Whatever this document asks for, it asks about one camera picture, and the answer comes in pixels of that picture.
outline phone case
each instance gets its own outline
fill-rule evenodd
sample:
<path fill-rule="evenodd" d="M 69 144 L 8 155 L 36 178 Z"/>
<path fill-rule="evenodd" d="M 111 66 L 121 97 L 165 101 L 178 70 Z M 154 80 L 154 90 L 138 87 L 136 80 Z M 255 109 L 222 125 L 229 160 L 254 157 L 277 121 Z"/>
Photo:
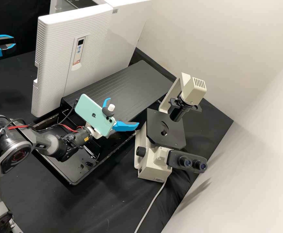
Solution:
<path fill-rule="evenodd" d="M 102 107 L 86 94 L 81 95 L 75 107 L 75 112 L 103 136 L 109 134 L 115 123 L 115 118 L 104 115 Z"/>

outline white cable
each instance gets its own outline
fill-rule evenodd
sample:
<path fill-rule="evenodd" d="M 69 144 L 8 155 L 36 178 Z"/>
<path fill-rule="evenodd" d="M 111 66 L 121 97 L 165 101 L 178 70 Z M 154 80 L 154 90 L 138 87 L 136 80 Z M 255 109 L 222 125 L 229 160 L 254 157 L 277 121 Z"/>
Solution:
<path fill-rule="evenodd" d="M 138 224 L 138 226 L 137 226 L 136 230 L 134 231 L 134 233 L 137 233 L 137 231 L 139 230 L 139 228 L 140 228 L 140 226 L 141 226 L 142 222 L 144 221 L 145 217 L 147 216 L 147 214 L 148 214 L 148 212 L 149 212 L 149 210 L 150 210 L 150 208 L 151 208 L 152 204 L 154 203 L 155 199 L 158 197 L 158 195 L 160 194 L 160 192 L 161 192 L 161 191 L 162 191 L 162 189 L 164 188 L 165 183 L 166 183 L 166 181 L 164 181 L 164 183 L 163 183 L 162 187 L 160 188 L 160 190 L 158 191 L 158 193 L 154 196 L 154 198 L 153 198 L 152 202 L 150 203 L 150 205 L 149 205 L 149 207 L 148 207 L 147 211 L 145 212 L 144 216 L 143 216 L 143 217 L 142 217 L 142 219 L 140 220 L 140 222 L 139 222 L 139 224 Z"/>

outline white wall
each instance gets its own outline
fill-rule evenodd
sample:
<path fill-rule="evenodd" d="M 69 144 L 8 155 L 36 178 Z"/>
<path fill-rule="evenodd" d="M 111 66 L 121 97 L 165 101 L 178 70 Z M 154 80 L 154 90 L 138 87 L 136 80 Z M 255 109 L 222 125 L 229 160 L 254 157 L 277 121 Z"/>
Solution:
<path fill-rule="evenodd" d="M 208 164 L 163 233 L 283 232 L 283 70 Z"/>
<path fill-rule="evenodd" d="M 152 0 L 137 47 L 235 119 L 283 67 L 283 1 Z"/>

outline camera vent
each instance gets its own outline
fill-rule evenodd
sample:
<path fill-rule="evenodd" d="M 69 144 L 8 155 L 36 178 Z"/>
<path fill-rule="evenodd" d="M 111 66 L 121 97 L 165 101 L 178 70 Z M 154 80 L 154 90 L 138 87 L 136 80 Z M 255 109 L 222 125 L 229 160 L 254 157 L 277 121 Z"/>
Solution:
<path fill-rule="evenodd" d="M 206 88 L 205 82 L 201 79 L 194 78 L 194 83 L 196 86 L 199 86 L 204 89 Z"/>

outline white knob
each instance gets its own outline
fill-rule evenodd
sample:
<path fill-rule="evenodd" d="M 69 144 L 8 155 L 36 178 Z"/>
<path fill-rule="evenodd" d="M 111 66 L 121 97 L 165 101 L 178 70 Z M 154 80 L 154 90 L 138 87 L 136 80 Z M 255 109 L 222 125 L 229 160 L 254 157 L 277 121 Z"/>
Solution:
<path fill-rule="evenodd" d="M 110 112 L 113 112 L 114 109 L 115 109 L 115 105 L 110 104 L 109 107 L 108 107 L 108 110 L 109 110 Z"/>

